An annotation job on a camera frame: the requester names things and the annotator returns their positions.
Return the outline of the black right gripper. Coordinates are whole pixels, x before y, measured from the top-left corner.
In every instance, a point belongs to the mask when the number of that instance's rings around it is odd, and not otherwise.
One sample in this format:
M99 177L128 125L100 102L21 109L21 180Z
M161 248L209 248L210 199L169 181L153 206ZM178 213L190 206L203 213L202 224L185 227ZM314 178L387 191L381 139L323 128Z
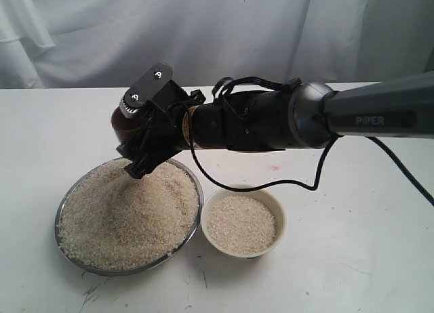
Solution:
M170 80L146 103L145 108L139 111L136 117L149 116L142 141L128 140L116 147L123 158L131 161L125 170L132 178L143 178L158 165L179 153L177 120L182 118L181 105L188 99L186 92Z

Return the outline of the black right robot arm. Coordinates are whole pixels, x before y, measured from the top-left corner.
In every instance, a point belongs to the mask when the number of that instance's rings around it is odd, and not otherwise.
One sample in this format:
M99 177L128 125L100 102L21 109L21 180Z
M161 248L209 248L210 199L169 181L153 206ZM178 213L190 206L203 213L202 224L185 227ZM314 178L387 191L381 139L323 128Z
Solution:
M433 73L345 91L292 79L225 78L205 102L161 71L129 88L111 117L127 172L142 178L187 148L324 148L344 135L432 138Z

